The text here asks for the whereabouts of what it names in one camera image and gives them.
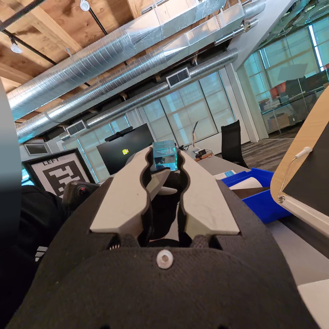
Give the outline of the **black video bar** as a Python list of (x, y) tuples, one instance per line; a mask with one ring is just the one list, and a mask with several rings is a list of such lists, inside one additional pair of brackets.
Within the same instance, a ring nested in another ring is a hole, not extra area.
[(126, 128), (126, 129), (124, 129), (122, 131), (119, 131), (119, 132), (111, 135), (108, 138), (105, 138), (105, 142), (110, 142), (110, 141), (113, 141), (113, 140), (115, 140), (117, 138), (123, 137), (124, 135), (126, 135), (127, 133), (129, 133), (132, 130), (133, 130), (133, 127), (132, 126), (129, 126), (128, 128)]

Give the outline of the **blue storage bin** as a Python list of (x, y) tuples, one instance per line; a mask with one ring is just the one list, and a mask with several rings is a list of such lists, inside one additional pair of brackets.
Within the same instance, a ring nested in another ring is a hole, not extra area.
[(256, 179), (261, 187), (266, 190), (257, 194), (242, 198), (242, 201), (258, 216), (265, 224), (291, 216), (291, 213), (277, 204), (271, 196), (269, 187), (274, 173), (262, 169), (252, 168), (250, 171), (242, 171), (222, 179), (227, 187), (232, 187), (249, 178)]

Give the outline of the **narrow spiral duct with grille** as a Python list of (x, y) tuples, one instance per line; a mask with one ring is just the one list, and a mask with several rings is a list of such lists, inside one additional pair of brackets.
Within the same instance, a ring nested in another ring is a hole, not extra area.
[(201, 79), (202, 76), (211, 74), (212, 72), (222, 68), (226, 64), (230, 64), (234, 62), (238, 58), (238, 50), (237, 48), (228, 49), (225, 52), (206, 60), (205, 62), (191, 68), (186, 71), (190, 74), (190, 78), (180, 84), (175, 85), (173, 88), (169, 87), (168, 82), (163, 82), (158, 84), (155, 87), (152, 87), (129, 100), (118, 104), (107, 111), (104, 111), (95, 117), (83, 122), (86, 125), (85, 129), (78, 131), (73, 135), (69, 135), (68, 132), (60, 134), (60, 139), (62, 141), (66, 141), (70, 138), (77, 138), (79, 135), (88, 132), (89, 130), (96, 129), (102, 123), (111, 120), (112, 118), (116, 118), (121, 114), (124, 114), (140, 105), (147, 104), (155, 99), (158, 99), (168, 93), (176, 91), (178, 88), (181, 88), (187, 84), (192, 83), (195, 80)]

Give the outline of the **orange-hood 3D printer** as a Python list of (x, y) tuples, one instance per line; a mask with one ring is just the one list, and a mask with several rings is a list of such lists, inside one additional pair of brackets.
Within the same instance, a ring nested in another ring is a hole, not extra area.
[(274, 86), (269, 90), (269, 92), (272, 100), (280, 98), (281, 94), (284, 94), (286, 92), (286, 82), (282, 82), (281, 84)]

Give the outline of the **black office chair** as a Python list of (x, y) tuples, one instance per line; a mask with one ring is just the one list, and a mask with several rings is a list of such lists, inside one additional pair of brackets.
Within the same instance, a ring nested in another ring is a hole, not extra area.
[(221, 155), (226, 161), (235, 163), (249, 169), (244, 161), (241, 150), (241, 127), (237, 120), (226, 126), (221, 127)]

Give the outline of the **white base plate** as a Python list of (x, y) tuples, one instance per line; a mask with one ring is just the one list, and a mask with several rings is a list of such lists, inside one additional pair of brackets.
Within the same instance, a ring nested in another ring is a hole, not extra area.
[(299, 285), (298, 291), (307, 309), (321, 329), (329, 328), (329, 280)]

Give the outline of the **black and white marker board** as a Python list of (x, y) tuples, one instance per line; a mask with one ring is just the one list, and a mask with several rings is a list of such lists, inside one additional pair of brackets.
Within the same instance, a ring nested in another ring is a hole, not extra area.
[(63, 198), (73, 181), (96, 183), (77, 148), (22, 162), (35, 186)]

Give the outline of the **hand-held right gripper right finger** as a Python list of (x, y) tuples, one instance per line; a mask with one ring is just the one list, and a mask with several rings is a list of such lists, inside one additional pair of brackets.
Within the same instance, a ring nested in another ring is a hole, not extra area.
[(183, 191), (178, 207), (178, 233), (238, 235), (240, 230), (213, 175), (184, 152), (178, 166)]

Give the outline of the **clear teal cube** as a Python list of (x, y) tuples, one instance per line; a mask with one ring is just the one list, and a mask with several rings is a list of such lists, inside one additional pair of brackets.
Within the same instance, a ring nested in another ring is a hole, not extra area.
[(156, 171), (169, 168), (178, 170), (178, 154), (174, 140), (165, 140), (152, 143), (153, 164)]

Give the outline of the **white roll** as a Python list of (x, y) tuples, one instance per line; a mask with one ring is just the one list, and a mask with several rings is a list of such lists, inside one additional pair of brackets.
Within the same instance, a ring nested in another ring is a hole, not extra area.
[(251, 188), (262, 188), (261, 183), (254, 177), (249, 177), (233, 186), (229, 187), (230, 190), (243, 190)]

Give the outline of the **black board with wooden edge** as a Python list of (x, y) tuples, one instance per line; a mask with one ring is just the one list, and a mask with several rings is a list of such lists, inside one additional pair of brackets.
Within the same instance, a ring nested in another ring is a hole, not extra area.
[[(329, 87), (327, 87), (299, 129), (274, 172), (270, 192), (274, 201), (288, 195), (329, 216)], [(313, 151), (294, 156), (306, 146)]]

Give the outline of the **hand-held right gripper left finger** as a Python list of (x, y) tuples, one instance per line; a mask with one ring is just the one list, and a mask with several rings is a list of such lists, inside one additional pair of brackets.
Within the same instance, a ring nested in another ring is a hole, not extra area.
[(94, 233), (117, 233), (138, 236), (142, 231), (142, 214), (148, 209), (150, 194), (142, 175), (150, 166), (147, 159), (152, 148), (146, 147), (118, 171), (105, 193), (90, 230)]

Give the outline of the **dark brown sheet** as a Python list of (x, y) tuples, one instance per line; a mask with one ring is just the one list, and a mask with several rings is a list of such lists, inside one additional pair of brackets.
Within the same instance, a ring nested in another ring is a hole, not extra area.
[(269, 187), (253, 187), (253, 188), (241, 188), (241, 189), (232, 189), (232, 191), (240, 198), (245, 199), (261, 192), (269, 190)]

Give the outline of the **black wall monitor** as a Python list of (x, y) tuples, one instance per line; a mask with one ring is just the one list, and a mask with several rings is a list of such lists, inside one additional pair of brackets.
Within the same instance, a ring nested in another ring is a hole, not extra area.
[(134, 128), (132, 131), (110, 142), (97, 146), (97, 150), (110, 175), (120, 171), (133, 154), (151, 146), (153, 136), (147, 124)]

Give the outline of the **medium spiral ceiling duct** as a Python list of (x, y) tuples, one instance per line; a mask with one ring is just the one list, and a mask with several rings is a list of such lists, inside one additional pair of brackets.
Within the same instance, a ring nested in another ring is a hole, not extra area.
[(27, 120), (16, 128), (19, 144), (51, 129), (79, 113), (101, 103), (127, 88), (155, 75), (215, 40), (239, 28), (242, 21), (261, 13), (265, 1), (235, 4), (206, 22), (181, 34), (146, 55), (133, 60), (128, 66), (101, 79), (85, 91), (67, 101)]

